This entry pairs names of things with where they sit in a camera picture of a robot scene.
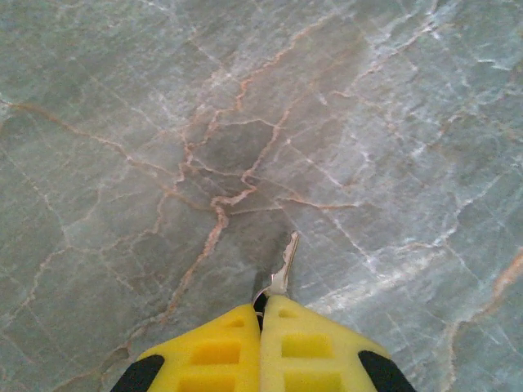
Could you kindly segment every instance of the metal tip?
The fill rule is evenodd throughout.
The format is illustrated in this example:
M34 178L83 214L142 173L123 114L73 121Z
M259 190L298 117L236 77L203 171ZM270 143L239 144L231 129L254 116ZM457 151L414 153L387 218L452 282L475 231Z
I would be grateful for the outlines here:
M293 264L300 236L297 231L291 233L291 240L284 250L284 266L275 274L272 274L270 286L266 289L268 295L283 295L287 291L288 272Z

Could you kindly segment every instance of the gray marble surface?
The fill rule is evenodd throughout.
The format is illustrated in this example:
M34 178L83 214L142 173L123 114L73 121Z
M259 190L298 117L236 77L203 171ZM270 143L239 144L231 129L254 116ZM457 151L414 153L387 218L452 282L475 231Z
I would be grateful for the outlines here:
M521 0L2 0L0 390L109 390L291 296L523 390Z

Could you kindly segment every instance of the rectangular hole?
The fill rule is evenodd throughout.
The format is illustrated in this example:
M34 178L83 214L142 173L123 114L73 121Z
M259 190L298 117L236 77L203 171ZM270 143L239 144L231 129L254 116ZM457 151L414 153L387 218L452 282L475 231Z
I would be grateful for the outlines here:
M286 372L285 392L343 392L342 377L335 372Z
M281 356L284 358L332 358L333 347L327 335L295 333L284 336Z
M180 380L178 392L235 392L233 376L201 376Z
M206 341L194 350L192 365L217 365L238 363L241 344L239 341Z

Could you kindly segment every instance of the yellow rubber grip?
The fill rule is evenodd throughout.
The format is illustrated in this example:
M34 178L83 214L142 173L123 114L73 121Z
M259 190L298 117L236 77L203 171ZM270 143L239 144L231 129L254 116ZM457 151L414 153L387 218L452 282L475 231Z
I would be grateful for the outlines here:
M260 344L262 392L376 392L358 353L377 343L284 296L271 296Z
M258 392L260 329L242 305L140 355L113 392Z

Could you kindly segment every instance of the marble floor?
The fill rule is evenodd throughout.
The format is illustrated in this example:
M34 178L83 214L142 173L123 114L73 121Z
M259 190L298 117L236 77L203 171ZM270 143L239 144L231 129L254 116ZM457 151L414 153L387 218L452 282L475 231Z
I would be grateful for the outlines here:
M3 0L0 391L107 391L290 296L523 390L521 0Z

